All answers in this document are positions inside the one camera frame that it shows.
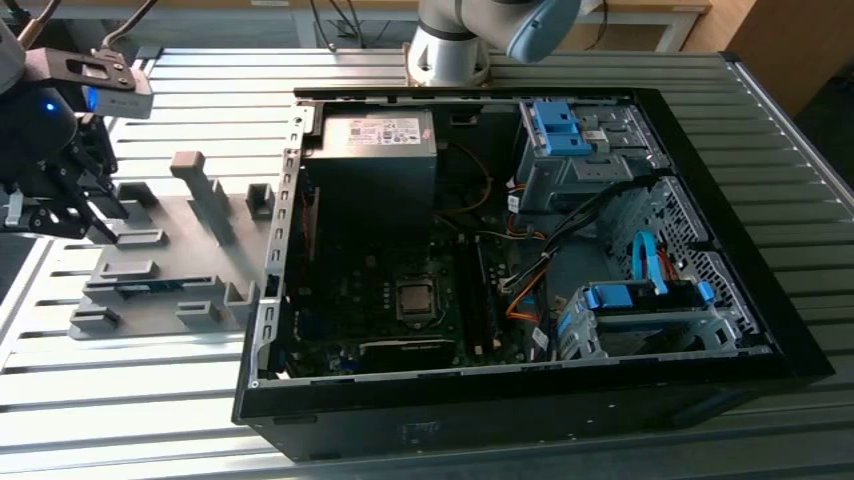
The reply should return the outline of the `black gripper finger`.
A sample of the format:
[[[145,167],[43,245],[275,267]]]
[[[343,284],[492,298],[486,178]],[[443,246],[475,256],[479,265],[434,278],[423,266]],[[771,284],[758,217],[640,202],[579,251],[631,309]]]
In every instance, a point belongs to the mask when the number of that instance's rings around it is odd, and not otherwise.
[[[115,244],[117,235],[103,217],[119,218],[119,199],[109,175],[79,163],[43,160],[16,181],[21,194],[16,226],[31,233]]]
[[[112,181],[117,160],[104,121],[93,113],[76,113],[75,118],[77,130],[71,143],[72,158],[83,169],[77,183],[107,218],[127,219],[128,211],[116,196]]]

